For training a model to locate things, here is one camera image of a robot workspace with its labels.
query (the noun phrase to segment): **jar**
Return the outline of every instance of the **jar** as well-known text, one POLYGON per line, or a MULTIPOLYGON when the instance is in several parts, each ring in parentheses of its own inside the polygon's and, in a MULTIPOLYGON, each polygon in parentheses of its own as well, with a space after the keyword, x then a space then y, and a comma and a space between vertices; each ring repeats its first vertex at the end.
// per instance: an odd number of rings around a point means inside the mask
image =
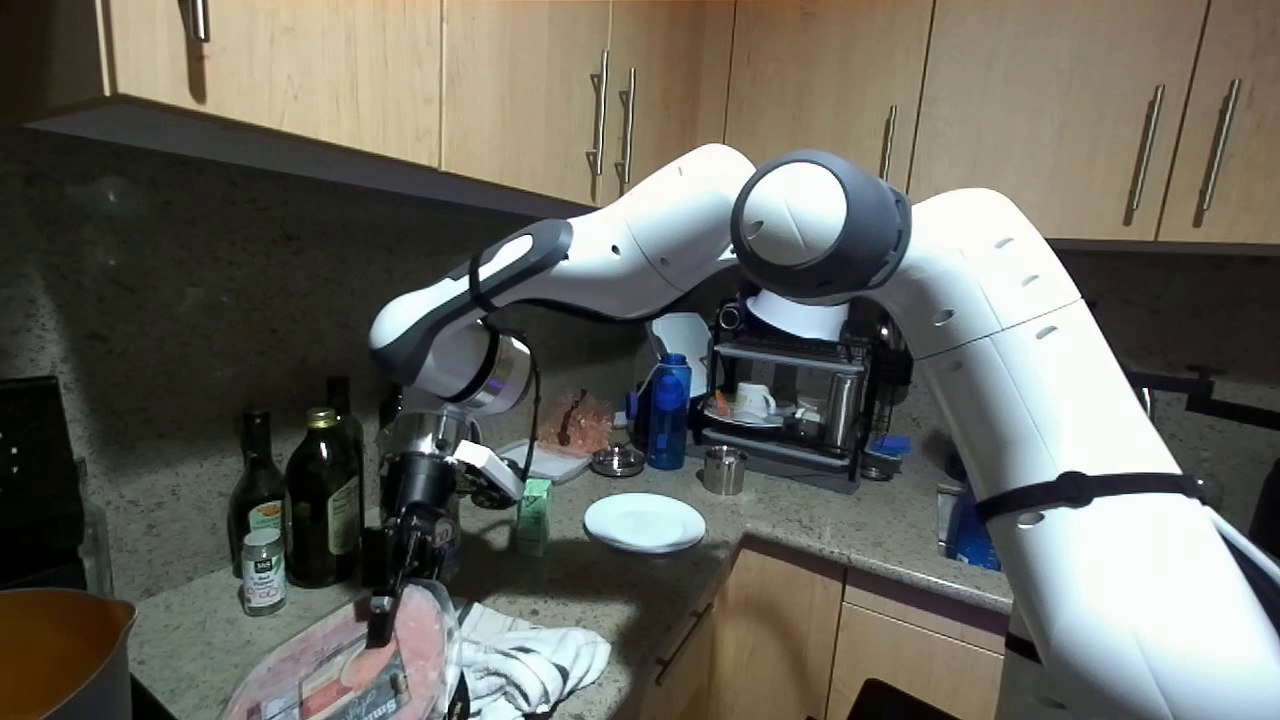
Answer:
POLYGON ((244 532, 239 545, 239 602, 263 615, 284 602, 284 545, 279 527, 244 532))

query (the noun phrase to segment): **towel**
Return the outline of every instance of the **towel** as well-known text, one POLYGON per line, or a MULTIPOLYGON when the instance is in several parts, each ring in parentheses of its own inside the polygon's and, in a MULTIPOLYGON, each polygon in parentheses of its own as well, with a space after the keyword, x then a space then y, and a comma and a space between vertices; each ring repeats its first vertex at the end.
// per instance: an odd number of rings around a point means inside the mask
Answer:
POLYGON ((458 671, 470 717, 544 717, 609 663, 609 638, 589 629, 536 629, 486 602, 470 602, 458 625, 458 671))

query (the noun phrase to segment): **gray countertop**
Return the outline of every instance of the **gray countertop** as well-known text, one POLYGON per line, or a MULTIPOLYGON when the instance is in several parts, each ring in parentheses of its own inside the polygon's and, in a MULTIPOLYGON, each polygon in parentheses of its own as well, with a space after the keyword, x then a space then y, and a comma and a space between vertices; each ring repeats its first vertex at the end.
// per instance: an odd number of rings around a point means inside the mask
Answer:
MULTIPOLYGON (((509 552, 511 511, 462 507, 458 574, 452 594, 544 629, 590 629, 610 638, 602 676, 580 688, 556 717, 619 717, 636 676, 666 649, 689 610, 710 594, 744 534, 776 540, 846 566, 879 571, 926 590, 1007 610, 999 571, 965 566, 934 552, 934 469, 906 465, 888 482, 754 465, 738 494, 710 494, 682 471, 636 480, 576 474, 556 482, 552 545, 539 561, 509 552), (610 490, 661 490, 702 511, 709 534, 673 555, 628 555, 582 534, 580 514, 610 490)), ((349 590, 287 590, 271 615, 244 615, 236 574, 211 571, 141 602, 133 671, 174 717, 218 717, 244 671, 275 642, 338 609, 349 590)))

